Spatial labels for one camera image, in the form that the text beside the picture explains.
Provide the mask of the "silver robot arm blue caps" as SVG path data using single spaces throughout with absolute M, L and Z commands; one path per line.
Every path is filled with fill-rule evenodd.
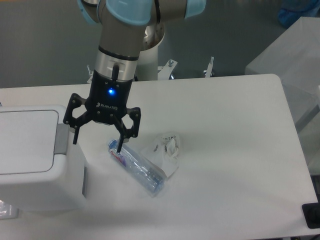
M 78 135 L 94 121 L 119 132 L 117 150 L 139 134 L 141 109 L 127 108 L 148 26 L 201 14 L 204 0 L 80 0 L 83 15 L 102 26 L 87 98 L 70 96 L 63 122 Z

